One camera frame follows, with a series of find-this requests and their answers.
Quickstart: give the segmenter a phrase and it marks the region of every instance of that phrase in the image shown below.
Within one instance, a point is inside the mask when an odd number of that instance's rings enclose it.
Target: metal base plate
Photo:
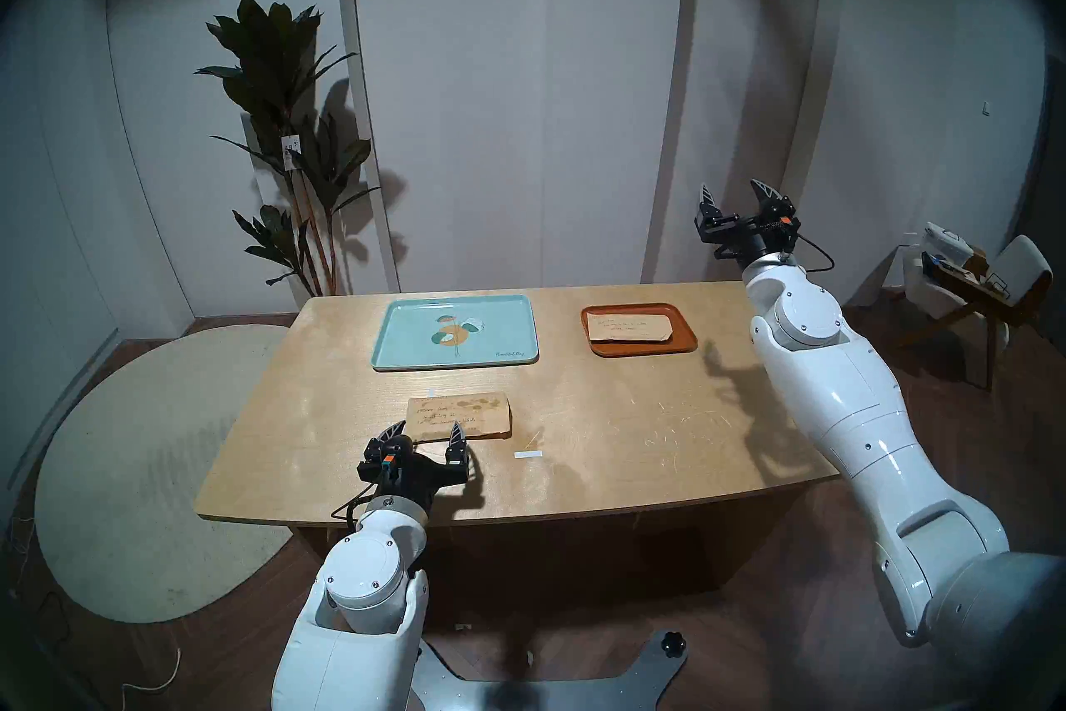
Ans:
[[[683,644],[668,657],[665,637],[665,631],[657,632],[621,676],[548,682],[461,679],[423,640],[410,690],[425,711],[655,711],[666,685],[689,658]]]

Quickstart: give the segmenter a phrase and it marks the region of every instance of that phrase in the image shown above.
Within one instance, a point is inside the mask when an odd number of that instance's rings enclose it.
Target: round rug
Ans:
[[[157,623],[232,591],[291,535],[193,512],[211,464],[286,329],[230,326],[142,355],[55,433],[37,480],[52,576],[93,613]]]

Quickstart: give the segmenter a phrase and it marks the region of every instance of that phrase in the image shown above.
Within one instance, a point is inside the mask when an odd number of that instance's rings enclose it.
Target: wooden table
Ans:
[[[364,487],[356,466],[367,440],[431,390],[500,390],[513,416],[510,438],[470,442],[473,478],[437,495],[431,526],[645,511],[836,475],[774,394],[739,281],[508,292],[533,306],[535,363],[378,373],[370,356],[398,296],[309,301],[223,443],[196,513],[337,527],[329,513]],[[674,304],[699,348],[633,358],[589,351],[582,307],[647,302]],[[537,450],[542,457],[515,457]]]

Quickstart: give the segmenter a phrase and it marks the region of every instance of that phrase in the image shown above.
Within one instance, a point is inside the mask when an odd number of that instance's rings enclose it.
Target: arched wall panel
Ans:
[[[547,0],[355,0],[404,291],[540,282]]]

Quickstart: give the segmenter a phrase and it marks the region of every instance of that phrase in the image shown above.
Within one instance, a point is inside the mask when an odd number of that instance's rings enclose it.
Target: brown tray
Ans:
[[[691,353],[699,342],[684,316],[673,304],[611,304],[610,306],[585,307],[581,310],[581,326],[588,338],[588,313],[610,316],[666,316],[674,334],[665,341],[589,341],[588,346],[601,358],[625,358],[631,355],[665,355],[667,353]]]

